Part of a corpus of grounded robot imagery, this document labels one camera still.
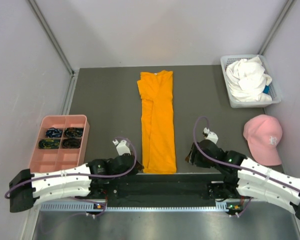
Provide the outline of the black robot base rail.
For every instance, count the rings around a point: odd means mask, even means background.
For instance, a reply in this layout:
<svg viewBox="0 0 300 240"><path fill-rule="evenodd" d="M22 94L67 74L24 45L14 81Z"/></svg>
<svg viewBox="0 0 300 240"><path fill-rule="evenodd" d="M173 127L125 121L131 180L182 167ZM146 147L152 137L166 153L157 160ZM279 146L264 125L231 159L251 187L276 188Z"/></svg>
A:
<svg viewBox="0 0 300 240"><path fill-rule="evenodd" d="M108 180L103 192L85 199L107 200L109 207L211 207L229 188L220 173L136 174Z"/></svg>

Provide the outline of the orange t shirt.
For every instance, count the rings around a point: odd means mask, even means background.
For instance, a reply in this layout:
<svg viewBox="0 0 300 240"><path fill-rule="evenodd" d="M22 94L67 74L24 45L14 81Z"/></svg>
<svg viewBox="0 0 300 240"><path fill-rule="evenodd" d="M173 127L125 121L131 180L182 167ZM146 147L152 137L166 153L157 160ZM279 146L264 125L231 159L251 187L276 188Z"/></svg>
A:
<svg viewBox="0 0 300 240"><path fill-rule="evenodd" d="M137 87L141 99L141 139L143 172L177 172L173 71L141 72Z"/></svg>

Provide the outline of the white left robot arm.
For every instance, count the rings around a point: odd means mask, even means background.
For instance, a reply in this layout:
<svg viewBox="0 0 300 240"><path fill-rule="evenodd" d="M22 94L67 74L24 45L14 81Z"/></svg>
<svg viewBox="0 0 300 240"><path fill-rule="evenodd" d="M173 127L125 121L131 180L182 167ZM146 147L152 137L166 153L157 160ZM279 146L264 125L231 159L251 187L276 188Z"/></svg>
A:
<svg viewBox="0 0 300 240"><path fill-rule="evenodd" d="M135 175L143 170L131 153L115 158L94 159L73 168L54 172L21 170L9 183L4 197L9 200L9 211L20 213L47 201L90 195L99 198L103 185L109 180Z"/></svg>

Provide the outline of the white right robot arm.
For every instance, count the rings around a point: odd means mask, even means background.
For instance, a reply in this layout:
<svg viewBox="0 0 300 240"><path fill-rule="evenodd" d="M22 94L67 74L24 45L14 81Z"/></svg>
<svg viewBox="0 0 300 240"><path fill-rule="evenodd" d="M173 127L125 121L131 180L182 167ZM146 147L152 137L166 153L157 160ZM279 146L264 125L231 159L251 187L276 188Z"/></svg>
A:
<svg viewBox="0 0 300 240"><path fill-rule="evenodd" d="M185 160L200 168L214 168L224 176L222 198L259 199L300 220L300 178L263 166L237 151L223 151L207 139L194 142Z"/></svg>

